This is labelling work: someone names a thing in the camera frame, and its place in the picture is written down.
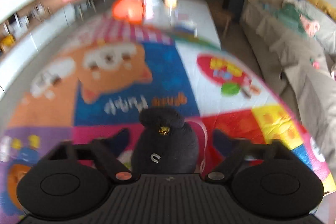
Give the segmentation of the black cat plush toy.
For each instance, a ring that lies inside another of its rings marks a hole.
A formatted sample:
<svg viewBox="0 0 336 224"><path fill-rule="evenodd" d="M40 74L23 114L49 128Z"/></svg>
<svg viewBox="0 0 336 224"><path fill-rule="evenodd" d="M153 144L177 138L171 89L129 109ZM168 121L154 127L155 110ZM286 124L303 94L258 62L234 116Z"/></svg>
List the black cat plush toy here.
<svg viewBox="0 0 336 224"><path fill-rule="evenodd" d="M143 131L131 156L137 174L193 173L199 156L198 137L172 107L154 106L139 114Z"/></svg>

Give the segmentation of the white wall shelf unit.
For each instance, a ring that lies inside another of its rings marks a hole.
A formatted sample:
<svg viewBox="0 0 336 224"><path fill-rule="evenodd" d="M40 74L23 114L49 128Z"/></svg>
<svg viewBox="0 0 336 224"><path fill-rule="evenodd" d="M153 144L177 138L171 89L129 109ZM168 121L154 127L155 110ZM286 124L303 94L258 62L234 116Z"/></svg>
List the white wall shelf unit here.
<svg viewBox="0 0 336 224"><path fill-rule="evenodd" d="M88 0L1 0L1 95Z"/></svg>

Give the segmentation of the orange bowl toy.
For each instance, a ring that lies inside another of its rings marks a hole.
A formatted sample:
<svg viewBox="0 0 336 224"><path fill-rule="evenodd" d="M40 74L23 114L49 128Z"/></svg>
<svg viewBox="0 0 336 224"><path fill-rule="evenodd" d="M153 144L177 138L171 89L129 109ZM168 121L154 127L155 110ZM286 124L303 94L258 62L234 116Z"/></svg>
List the orange bowl toy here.
<svg viewBox="0 0 336 224"><path fill-rule="evenodd" d="M131 24L141 24L144 13L143 0L116 0L112 5L112 16Z"/></svg>

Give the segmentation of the colourful cartoon play mat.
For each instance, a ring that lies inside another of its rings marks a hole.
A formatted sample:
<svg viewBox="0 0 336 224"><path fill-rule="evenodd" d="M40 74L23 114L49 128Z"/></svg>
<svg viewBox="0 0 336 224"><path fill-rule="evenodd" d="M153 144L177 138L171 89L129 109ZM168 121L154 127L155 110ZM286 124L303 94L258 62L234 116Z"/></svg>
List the colourful cartoon play mat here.
<svg viewBox="0 0 336 224"><path fill-rule="evenodd" d="M1 138L1 223L22 219L16 198L21 177L53 146L85 144L126 127L131 155L149 107L170 106L198 136L196 170L221 160L212 131L257 144L283 141L323 182L335 182L314 140L284 103L239 59L191 35L99 15L51 42L9 87L1 111L12 110Z"/></svg>

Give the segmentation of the grey sofa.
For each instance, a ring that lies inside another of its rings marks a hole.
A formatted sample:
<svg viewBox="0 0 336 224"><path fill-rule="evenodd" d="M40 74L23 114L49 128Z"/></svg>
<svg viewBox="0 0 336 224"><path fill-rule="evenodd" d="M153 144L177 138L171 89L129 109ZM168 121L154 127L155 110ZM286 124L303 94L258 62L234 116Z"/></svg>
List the grey sofa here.
<svg viewBox="0 0 336 224"><path fill-rule="evenodd" d="M335 174L335 80L320 43L294 30L285 5L313 8L300 0L244 0L240 23L266 84L289 106L314 138L321 159Z"/></svg>

